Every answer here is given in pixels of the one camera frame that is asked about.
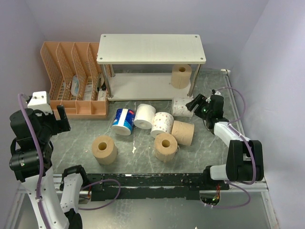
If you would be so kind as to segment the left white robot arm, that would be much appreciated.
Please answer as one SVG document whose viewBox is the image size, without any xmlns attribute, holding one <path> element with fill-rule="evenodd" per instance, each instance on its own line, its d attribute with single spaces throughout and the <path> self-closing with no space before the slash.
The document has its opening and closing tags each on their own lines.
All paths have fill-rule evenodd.
<svg viewBox="0 0 305 229">
<path fill-rule="evenodd" d="M 53 180 L 51 137 L 70 131 L 71 127 L 62 105 L 54 112 L 22 108 L 10 116 L 15 134 L 10 152 L 10 169 L 25 188 L 40 229 L 81 229 L 78 212 L 79 193 L 88 187 L 89 178 L 81 165 L 64 170 L 61 177 L 61 199 Z"/>
</svg>

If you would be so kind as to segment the brown paper roll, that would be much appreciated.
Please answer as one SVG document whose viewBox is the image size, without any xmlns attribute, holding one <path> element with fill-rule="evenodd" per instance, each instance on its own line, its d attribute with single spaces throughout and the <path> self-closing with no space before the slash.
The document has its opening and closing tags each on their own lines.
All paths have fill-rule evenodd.
<svg viewBox="0 0 305 229">
<path fill-rule="evenodd" d="M 173 123 L 172 135 L 178 144 L 190 146 L 194 135 L 194 124 L 175 120 Z"/>
</svg>

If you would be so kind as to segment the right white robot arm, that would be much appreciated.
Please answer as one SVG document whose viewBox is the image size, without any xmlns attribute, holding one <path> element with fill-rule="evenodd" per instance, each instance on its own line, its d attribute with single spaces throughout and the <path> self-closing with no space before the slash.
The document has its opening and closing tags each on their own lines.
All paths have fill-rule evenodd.
<svg viewBox="0 0 305 229">
<path fill-rule="evenodd" d="M 264 177 L 263 148 L 258 140 L 251 140 L 238 132 L 224 117 L 224 98 L 213 94 L 206 98 L 197 95 L 186 108 L 205 121 L 206 128 L 228 146 L 226 163 L 211 166 L 202 178 L 206 189 L 214 189 L 219 180 L 252 184 Z"/>
</svg>

